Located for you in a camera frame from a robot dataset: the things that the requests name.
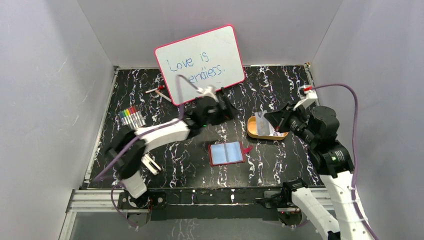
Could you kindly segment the red card holder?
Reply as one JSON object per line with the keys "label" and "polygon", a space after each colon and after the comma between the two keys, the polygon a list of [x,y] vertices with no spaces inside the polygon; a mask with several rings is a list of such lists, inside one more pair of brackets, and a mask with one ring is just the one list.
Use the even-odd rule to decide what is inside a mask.
{"label": "red card holder", "polygon": [[211,167],[244,163],[253,146],[243,147],[240,141],[211,144],[208,146]]}

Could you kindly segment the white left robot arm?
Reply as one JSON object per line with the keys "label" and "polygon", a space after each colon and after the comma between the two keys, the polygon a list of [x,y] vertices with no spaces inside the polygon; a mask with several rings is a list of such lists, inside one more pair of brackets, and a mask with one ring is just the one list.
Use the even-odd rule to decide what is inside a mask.
{"label": "white left robot arm", "polygon": [[163,124],[137,130],[123,128],[120,135],[103,151],[103,156],[110,161],[108,167],[116,168],[119,183],[124,186],[130,195],[130,202],[137,208],[144,208],[150,200],[140,171],[146,153],[169,143],[194,138],[204,126],[220,125],[239,114],[224,95],[217,99],[201,97],[195,106],[180,110],[182,114],[179,118]]}

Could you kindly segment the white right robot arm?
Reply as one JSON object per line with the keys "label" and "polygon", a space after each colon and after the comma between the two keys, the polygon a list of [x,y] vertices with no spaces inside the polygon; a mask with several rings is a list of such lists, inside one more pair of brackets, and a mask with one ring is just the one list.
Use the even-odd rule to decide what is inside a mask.
{"label": "white right robot arm", "polygon": [[303,106],[288,102],[264,117],[276,131],[291,131],[307,145],[310,161],[325,185],[335,215],[313,196],[301,178],[283,183],[282,202],[298,207],[324,240],[376,240],[353,184],[354,163],[347,148],[337,140],[340,123],[336,112],[316,106],[308,115]]}

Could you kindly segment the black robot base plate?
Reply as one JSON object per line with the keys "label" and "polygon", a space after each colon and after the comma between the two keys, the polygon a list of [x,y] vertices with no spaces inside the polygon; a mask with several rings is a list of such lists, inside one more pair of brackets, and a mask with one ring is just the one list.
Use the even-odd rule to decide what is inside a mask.
{"label": "black robot base plate", "polygon": [[301,210],[286,202],[279,187],[150,188],[139,198],[119,194],[117,206],[149,213],[154,221],[174,219],[260,219],[288,226],[304,223]]}

